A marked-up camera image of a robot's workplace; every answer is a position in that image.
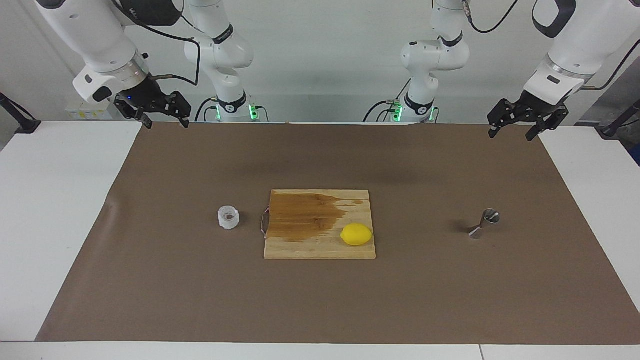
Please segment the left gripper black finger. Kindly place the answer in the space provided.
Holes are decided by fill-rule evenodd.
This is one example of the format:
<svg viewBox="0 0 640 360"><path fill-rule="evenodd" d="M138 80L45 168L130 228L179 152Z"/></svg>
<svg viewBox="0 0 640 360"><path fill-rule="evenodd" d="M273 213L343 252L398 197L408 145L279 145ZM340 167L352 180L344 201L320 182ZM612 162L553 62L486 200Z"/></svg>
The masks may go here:
<svg viewBox="0 0 640 360"><path fill-rule="evenodd" d="M525 134L526 140L528 142L532 142L540 133L556 130L568 114L569 110L566 105L560 105L558 109L546 118L541 115L537 115L535 117L534 125Z"/></svg>
<svg viewBox="0 0 640 360"><path fill-rule="evenodd" d="M487 114L487 121L490 129L487 132L490 139L494 139L497 134L506 126L514 125L517 117L514 116L518 104L503 98L499 100L494 108Z"/></svg>

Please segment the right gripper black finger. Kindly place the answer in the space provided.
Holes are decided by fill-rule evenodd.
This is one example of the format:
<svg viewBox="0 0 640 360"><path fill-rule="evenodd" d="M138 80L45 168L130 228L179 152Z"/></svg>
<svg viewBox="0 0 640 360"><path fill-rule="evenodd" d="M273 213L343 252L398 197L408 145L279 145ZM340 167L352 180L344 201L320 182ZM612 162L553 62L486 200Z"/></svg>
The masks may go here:
<svg viewBox="0 0 640 360"><path fill-rule="evenodd" d="M147 116L143 108L129 104L125 98L115 96L114 106L121 116L126 120L135 120L141 123L146 129L153 127L153 121Z"/></svg>
<svg viewBox="0 0 640 360"><path fill-rule="evenodd" d="M177 119L184 129L190 125L192 106L179 91L174 91L167 96L167 112L169 116Z"/></svg>

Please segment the steel jigger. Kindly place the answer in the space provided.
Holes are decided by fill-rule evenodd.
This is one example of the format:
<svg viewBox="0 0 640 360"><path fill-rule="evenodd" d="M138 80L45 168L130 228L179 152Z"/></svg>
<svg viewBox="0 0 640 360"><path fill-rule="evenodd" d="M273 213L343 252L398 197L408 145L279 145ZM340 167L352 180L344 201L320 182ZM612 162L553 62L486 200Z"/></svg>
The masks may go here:
<svg viewBox="0 0 640 360"><path fill-rule="evenodd" d="M475 227L471 228L471 230L468 232L468 236L474 240L480 239L483 235L484 230L486 230L491 225L498 224L500 218L500 213L493 208L487 208L483 210L480 222Z"/></svg>

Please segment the clear plastic cup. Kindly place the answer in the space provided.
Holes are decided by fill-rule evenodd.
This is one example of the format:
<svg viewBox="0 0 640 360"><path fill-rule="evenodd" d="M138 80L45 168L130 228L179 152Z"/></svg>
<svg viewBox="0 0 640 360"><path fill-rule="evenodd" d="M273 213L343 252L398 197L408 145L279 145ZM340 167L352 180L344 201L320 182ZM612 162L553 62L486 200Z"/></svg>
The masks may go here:
<svg viewBox="0 0 640 360"><path fill-rule="evenodd" d="M224 205L217 210L217 219L224 230L233 230L240 223L240 212L231 205Z"/></svg>

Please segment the black clamp stand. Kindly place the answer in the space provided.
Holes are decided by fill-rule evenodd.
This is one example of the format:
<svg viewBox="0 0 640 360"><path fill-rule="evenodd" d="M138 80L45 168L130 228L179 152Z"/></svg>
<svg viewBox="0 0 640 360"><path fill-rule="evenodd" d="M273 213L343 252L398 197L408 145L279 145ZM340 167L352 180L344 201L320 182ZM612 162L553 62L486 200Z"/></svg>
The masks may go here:
<svg viewBox="0 0 640 360"><path fill-rule="evenodd" d="M13 101L3 92L0 92L0 106L18 123L18 128L14 132L15 135L32 134L42 123L41 120L36 119L27 109Z"/></svg>
<svg viewBox="0 0 640 360"><path fill-rule="evenodd" d="M631 121L631 118L640 113L640 99L636 100L633 105L624 110L613 122L601 128L602 135L606 137L614 137L620 128L633 125L637 120Z"/></svg>

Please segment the white yellow power strip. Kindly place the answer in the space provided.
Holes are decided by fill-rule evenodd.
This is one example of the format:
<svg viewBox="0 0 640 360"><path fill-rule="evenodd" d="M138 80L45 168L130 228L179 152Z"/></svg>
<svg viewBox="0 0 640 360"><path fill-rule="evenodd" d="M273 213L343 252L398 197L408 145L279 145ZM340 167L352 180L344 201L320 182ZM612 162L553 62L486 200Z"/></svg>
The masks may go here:
<svg viewBox="0 0 640 360"><path fill-rule="evenodd" d="M65 107L65 112L71 120L76 121L110 121L114 119L110 113L109 104L69 102Z"/></svg>

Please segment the brown table mat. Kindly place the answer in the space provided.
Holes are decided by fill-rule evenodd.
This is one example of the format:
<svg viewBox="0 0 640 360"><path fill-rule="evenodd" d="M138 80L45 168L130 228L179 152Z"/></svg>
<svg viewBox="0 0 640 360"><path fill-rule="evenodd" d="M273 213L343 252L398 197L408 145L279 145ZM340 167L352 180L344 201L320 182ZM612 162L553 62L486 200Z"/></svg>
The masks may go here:
<svg viewBox="0 0 640 360"><path fill-rule="evenodd" d="M141 129L36 339L640 345L640 312L526 132ZM376 258L265 259L273 189L369 191ZM499 223L471 239L488 208Z"/></svg>

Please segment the yellow lemon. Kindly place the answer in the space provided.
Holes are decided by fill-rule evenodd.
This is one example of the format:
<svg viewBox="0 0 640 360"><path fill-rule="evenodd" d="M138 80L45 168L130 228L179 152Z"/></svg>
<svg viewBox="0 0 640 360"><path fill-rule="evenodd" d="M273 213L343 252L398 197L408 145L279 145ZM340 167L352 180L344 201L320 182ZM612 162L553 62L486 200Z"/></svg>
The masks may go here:
<svg viewBox="0 0 640 360"><path fill-rule="evenodd" d="M373 231L362 223L347 224L340 232L340 238L349 246L363 246L373 239Z"/></svg>

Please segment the wooden cutting board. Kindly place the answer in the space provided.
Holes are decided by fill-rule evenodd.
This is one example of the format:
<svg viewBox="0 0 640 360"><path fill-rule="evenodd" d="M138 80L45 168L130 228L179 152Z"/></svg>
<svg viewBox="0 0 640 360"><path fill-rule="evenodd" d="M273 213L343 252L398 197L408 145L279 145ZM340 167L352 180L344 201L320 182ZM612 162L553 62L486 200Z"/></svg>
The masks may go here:
<svg viewBox="0 0 640 360"><path fill-rule="evenodd" d="M350 224L373 231L370 192L365 189L272 189L263 216L266 260L374 260L375 238L343 241Z"/></svg>

